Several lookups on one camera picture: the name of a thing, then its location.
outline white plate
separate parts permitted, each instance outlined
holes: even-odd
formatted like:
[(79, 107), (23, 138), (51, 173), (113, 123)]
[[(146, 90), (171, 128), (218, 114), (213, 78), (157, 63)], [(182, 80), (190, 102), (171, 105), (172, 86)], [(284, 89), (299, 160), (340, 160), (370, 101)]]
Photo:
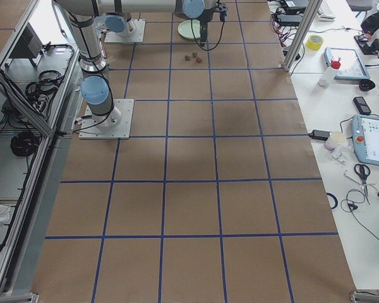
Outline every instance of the white plate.
[[(198, 20), (192, 21), (192, 28), (194, 30), (195, 38), (199, 39), (200, 35), (200, 22)], [(182, 38), (194, 40), (194, 35), (191, 29), (191, 20), (181, 22), (178, 26), (178, 33)]]

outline scissors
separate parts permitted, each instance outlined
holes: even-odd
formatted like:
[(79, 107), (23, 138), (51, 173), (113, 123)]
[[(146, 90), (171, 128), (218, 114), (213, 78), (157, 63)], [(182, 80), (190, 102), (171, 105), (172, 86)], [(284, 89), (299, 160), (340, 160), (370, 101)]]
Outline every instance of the scissors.
[(371, 169), (365, 164), (356, 164), (354, 166), (354, 171), (358, 175), (358, 177), (361, 179), (362, 191), (364, 192), (366, 200), (369, 202), (369, 199), (368, 199), (368, 183), (366, 183), (366, 180), (368, 179), (369, 175), (371, 174)]

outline yellow tape roll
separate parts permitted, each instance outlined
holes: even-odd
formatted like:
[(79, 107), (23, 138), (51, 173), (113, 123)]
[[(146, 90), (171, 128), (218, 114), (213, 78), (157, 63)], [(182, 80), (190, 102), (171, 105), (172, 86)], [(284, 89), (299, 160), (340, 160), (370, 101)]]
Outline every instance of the yellow tape roll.
[(306, 46), (313, 51), (317, 51), (322, 46), (323, 42), (324, 40), (321, 36), (311, 35), (306, 42)]

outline white mounting plate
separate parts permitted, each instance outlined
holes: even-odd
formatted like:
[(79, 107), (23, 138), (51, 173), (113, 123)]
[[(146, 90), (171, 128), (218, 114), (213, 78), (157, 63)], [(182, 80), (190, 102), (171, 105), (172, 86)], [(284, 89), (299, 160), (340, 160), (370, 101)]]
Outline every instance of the white mounting plate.
[[(79, 133), (79, 138), (82, 140), (102, 140), (102, 139), (129, 139), (131, 132), (132, 114), (133, 114), (133, 99), (114, 99), (115, 107), (122, 113), (122, 121), (109, 129), (99, 129), (97, 126), (85, 129)], [(91, 110), (86, 108), (85, 115), (91, 115)], [(83, 120), (81, 128), (87, 128), (94, 125), (92, 119)]]
[(136, 32), (129, 37), (120, 37), (114, 32), (107, 33), (105, 37), (105, 43), (110, 44), (124, 44), (124, 43), (135, 43), (143, 42), (143, 37), (145, 36), (145, 25), (146, 20), (139, 19), (136, 20)]

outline white table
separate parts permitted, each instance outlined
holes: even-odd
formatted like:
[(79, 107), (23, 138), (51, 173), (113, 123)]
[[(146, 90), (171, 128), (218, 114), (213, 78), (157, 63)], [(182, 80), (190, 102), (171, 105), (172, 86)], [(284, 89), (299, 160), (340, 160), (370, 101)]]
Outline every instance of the white table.
[[(344, 0), (327, 1), (337, 16), (336, 20), (333, 23), (315, 20), (311, 30), (322, 31), (340, 27), (360, 28)], [(356, 96), (363, 96), (372, 113), (379, 114), (379, 67), (368, 69), (371, 79), (376, 83), (376, 88), (370, 92), (361, 92), (358, 85), (341, 84), (336, 81), (327, 89), (317, 85), (317, 81), (326, 68), (323, 58), (324, 48), (331, 46), (359, 49), (353, 40), (353, 36), (356, 34), (356, 31), (341, 30), (320, 33), (319, 35), (324, 38), (324, 45), (318, 51), (306, 48), (303, 60), (292, 75), (292, 82), (308, 131), (312, 129), (340, 131), (340, 121), (358, 114), (352, 102), (352, 98)], [(361, 56), (365, 64), (379, 64), (376, 56)], [(349, 123), (344, 123), (343, 128), (347, 130), (346, 135), (350, 136)], [(347, 170), (349, 176), (359, 181), (353, 172), (353, 167), (358, 161), (352, 151), (347, 150), (344, 153), (347, 162), (343, 165), (330, 156), (330, 152), (324, 149), (323, 142), (312, 140), (311, 144), (327, 192), (336, 195), (341, 201), (345, 198), (348, 190), (360, 188), (358, 184), (344, 177), (344, 171)], [(369, 166), (371, 175), (368, 182), (376, 183), (375, 186), (379, 189), (379, 166)], [(368, 191), (371, 205), (369, 206), (367, 203), (359, 205), (358, 210), (354, 213), (365, 226), (379, 237), (379, 198), (371, 187), (368, 188)], [(350, 213), (337, 207), (333, 210), (333, 214), (357, 289), (379, 290), (379, 242), (362, 228)]]

